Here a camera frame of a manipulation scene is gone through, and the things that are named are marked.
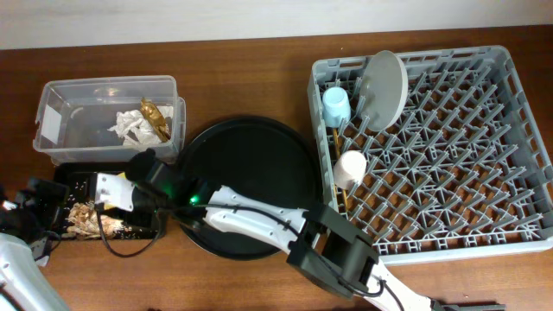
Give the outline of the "white napkin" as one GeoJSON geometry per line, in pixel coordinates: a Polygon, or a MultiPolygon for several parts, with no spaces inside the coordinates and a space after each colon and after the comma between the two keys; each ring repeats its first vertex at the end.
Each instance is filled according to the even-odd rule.
{"type": "Polygon", "coordinates": [[[115,124],[107,130],[116,135],[116,145],[138,152],[146,149],[159,149],[165,152],[174,146],[171,139],[167,142],[162,141],[139,109],[118,112],[115,124]]]}

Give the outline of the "gold foil wrapper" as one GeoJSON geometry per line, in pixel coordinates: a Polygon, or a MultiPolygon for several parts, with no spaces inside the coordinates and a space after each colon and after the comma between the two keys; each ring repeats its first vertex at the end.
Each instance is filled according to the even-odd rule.
{"type": "Polygon", "coordinates": [[[171,138],[165,117],[151,100],[141,99],[140,112],[163,143],[171,138]]]}

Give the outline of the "pink cup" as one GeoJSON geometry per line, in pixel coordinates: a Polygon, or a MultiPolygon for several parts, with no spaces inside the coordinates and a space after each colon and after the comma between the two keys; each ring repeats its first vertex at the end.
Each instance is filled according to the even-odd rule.
{"type": "Polygon", "coordinates": [[[343,153],[333,167],[335,186],[351,190],[364,179],[366,165],[366,158],[361,152],[348,150],[343,153]]]}

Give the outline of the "blue cup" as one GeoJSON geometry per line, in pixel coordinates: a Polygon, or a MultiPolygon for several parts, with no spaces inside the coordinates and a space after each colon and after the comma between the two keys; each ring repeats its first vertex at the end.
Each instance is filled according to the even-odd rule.
{"type": "Polygon", "coordinates": [[[322,95],[323,120],[329,128],[339,128],[342,122],[351,118],[349,97],[345,89],[339,86],[328,88],[322,95]]]}

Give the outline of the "grey plate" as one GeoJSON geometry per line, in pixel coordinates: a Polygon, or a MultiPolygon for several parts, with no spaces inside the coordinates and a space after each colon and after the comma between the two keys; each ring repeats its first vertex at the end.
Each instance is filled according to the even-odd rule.
{"type": "Polygon", "coordinates": [[[381,131],[400,117],[408,95],[405,64],[393,52],[385,50],[368,61],[361,80],[359,97],[365,99],[361,116],[369,117],[368,129],[381,131]]]}

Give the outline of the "yellow bowl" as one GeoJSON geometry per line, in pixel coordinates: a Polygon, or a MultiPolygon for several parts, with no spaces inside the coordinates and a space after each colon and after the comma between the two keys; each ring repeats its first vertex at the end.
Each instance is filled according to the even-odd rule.
{"type": "MultiPolygon", "coordinates": [[[[125,172],[122,172],[122,173],[118,174],[117,177],[120,177],[120,178],[126,180],[125,172]]],[[[114,208],[118,208],[118,207],[116,207],[116,206],[114,206],[114,205],[112,205],[112,204],[108,204],[108,203],[105,203],[105,204],[104,204],[104,209],[105,209],[105,211],[111,210],[111,209],[114,209],[114,208]]]]}

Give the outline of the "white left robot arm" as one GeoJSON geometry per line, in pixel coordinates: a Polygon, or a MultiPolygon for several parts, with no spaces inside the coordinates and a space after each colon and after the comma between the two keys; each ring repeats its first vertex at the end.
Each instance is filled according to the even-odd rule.
{"type": "Polygon", "coordinates": [[[67,310],[41,273],[61,235],[60,221],[69,189],[53,181],[29,180],[13,200],[1,194],[1,309],[67,310]]]}

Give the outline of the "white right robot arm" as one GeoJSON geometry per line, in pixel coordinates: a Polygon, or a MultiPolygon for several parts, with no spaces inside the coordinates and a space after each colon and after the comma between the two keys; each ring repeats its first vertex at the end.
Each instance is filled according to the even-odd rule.
{"type": "Polygon", "coordinates": [[[290,209],[253,200],[215,181],[174,171],[153,149],[134,155],[125,176],[135,186],[135,206],[166,213],[191,231],[207,228],[270,244],[331,294],[361,297],[381,310],[439,306],[392,275],[372,239],[329,206],[290,209]]]}

